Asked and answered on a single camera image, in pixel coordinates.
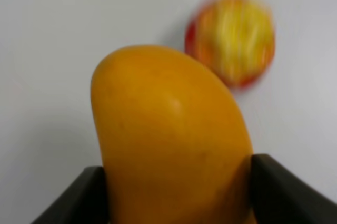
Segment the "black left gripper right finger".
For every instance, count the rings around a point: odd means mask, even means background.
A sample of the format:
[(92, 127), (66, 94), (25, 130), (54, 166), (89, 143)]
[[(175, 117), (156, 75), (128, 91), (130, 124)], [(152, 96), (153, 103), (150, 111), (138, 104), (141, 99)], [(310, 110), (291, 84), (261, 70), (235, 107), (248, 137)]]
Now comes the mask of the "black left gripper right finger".
[(336, 223), (336, 203), (267, 154), (251, 157), (250, 201), (257, 223)]

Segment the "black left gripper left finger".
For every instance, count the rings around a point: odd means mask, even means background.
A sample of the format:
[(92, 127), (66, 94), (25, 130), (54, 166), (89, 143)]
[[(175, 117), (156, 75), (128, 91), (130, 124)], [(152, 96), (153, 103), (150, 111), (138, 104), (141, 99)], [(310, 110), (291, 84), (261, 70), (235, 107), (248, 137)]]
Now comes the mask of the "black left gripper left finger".
[(108, 223), (103, 167), (87, 167), (33, 224)]

